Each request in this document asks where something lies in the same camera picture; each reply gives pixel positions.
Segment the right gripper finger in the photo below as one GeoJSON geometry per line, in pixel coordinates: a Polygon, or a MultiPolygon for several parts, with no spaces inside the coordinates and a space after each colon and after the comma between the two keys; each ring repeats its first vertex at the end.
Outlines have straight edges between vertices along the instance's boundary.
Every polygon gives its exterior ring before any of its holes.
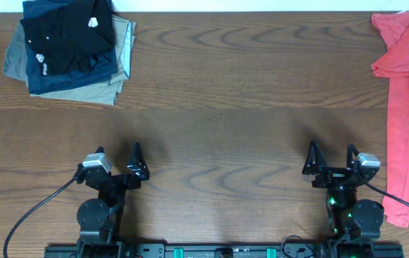
{"type": "Polygon", "coordinates": [[[351,168],[354,163],[354,158],[357,158],[359,151],[353,143],[347,145],[347,167],[351,168]]]}
{"type": "Polygon", "coordinates": [[[318,175],[327,167],[326,159],[322,153],[320,146],[316,140],[312,140],[309,144],[309,152],[306,157],[303,175],[318,175]]]}

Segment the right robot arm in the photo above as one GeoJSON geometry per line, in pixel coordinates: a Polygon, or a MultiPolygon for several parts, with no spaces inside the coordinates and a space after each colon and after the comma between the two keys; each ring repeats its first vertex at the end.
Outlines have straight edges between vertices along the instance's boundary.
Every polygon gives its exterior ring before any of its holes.
{"type": "Polygon", "coordinates": [[[379,171],[376,155],[361,153],[352,144],[347,146],[347,162],[343,168],[327,165],[313,140],[302,174],[314,177],[314,188],[326,189],[326,210],[329,227],[335,236],[321,248],[322,257],[365,257],[372,253],[372,240],[380,237],[384,209],[369,199],[357,198],[357,188],[368,183],[379,171]]]}

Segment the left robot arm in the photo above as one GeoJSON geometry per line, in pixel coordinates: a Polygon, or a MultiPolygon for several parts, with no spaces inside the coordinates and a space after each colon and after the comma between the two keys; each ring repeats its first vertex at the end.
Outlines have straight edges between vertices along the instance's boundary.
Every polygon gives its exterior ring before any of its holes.
{"type": "Polygon", "coordinates": [[[113,175],[111,168],[103,147],[87,155],[77,166],[76,182],[98,192],[97,198],[83,202],[77,211],[79,257],[121,257],[127,250],[128,245],[118,236],[126,192],[140,188],[141,182],[150,178],[140,143],[133,145],[127,174],[113,175]]]}

